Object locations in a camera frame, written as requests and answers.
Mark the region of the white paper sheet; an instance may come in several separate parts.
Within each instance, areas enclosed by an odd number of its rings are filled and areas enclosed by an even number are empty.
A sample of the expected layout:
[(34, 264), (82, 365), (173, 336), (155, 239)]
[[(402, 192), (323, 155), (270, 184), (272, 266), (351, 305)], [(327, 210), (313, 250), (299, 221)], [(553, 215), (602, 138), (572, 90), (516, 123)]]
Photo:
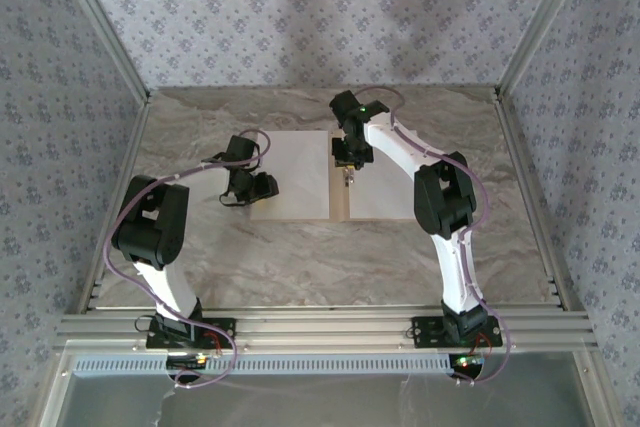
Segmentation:
[(384, 153), (374, 150), (374, 162), (354, 173), (349, 187), (352, 220), (414, 220), (413, 181)]
[(271, 145), (261, 170), (273, 176), (279, 194), (250, 208), (253, 221), (324, 221), (329, 207), (329, 133), (269, 131)]

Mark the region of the grey metal panel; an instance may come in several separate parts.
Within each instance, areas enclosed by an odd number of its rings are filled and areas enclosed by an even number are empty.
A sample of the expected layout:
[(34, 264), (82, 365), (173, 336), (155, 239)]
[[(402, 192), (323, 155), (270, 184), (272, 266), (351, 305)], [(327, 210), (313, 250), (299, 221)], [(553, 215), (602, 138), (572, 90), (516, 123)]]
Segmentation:
[(445, 376), (248, 376), (194, 391), (160, 376), (76, 377), (56, 427), (594, 427), (560, 384)]

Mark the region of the wide aluminium frame rail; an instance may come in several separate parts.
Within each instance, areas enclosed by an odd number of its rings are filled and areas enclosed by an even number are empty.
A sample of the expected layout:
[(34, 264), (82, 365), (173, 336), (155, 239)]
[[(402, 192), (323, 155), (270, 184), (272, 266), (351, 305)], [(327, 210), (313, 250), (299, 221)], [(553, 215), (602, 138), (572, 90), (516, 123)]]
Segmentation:
[[(411, 319), (435, 316), (438, 308), (425, 306), (248, 307), (212, 309), (206, 317), (236, 320), (235, 339), (246, 354), (393, 353), (413, 348), (408, 337)], [(97, 309), (66, 315), (54, 345), (104, 342), (129, 351), (142, 349), (145, 336), (134, 321), (146, 310)], [(594, 351), (598, 348), (584, 311), (556, 306), (516, 305), (499, 310), (510, 331), (514, 353)]]

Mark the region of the right aluminium side rail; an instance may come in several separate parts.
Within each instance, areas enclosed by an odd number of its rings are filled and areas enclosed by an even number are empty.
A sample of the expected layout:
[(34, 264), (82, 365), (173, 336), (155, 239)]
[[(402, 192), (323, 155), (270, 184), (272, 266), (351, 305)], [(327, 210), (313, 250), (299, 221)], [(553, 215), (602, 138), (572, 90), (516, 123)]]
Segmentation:
[(583, 311), (584, 306), (574, 291), (569, 268), (557, 252), (548, 225), (546, 200), (537, 172), (528, 152), (526, 139), (515, 113), (508, 107), (499, 91), (494, 93), (495, 109), (500, 126), (516, 170), (520, 190), (544, 270), (555, 285), (558, 304), (568, 311)]

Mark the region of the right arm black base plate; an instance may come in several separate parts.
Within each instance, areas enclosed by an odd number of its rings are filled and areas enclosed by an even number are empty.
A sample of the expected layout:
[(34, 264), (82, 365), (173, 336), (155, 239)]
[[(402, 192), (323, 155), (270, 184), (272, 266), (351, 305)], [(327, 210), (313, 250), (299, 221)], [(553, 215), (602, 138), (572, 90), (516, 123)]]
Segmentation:
[(463, 348), (502, 347), (504, 344), (499, 322), (489, 317), (480, 329), (461, 340), (455, 340), (446, 330), (443, 316), (418, 316), (411, 319), (407, 333), (417, 349), (426, 348)]

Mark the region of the right aluminium frame post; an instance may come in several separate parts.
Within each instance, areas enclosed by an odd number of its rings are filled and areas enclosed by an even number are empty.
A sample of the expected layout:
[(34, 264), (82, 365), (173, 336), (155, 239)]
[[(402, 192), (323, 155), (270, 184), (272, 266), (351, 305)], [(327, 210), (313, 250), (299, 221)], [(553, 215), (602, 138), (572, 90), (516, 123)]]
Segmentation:
[(505, 71), (496, 85), (499, 100), (512, 94), (566, 0), (540, 0)]

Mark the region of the aluminium frame post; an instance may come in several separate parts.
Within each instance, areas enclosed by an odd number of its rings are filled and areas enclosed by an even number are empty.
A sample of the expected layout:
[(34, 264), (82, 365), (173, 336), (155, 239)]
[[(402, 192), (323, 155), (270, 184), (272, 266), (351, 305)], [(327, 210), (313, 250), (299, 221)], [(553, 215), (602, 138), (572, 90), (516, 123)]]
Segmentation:
[(505, 71), (496, 85), (499, 100), (512, 94), (566, 0), (540, 0)]
[(77, 1), (129, 90), (138, 101), (145, 104), (149, 97), (149, 91), (100, 0)]

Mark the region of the left aluminium frame post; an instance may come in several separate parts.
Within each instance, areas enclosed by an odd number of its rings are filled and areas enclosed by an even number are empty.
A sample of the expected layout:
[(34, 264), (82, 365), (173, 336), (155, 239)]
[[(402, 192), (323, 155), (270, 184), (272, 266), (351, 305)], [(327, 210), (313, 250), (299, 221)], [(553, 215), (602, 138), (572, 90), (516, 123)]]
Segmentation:
[(138, 101), (145, 104), (149, 97), (149, 91), (100, 0), (77, 1), (129, 90)]

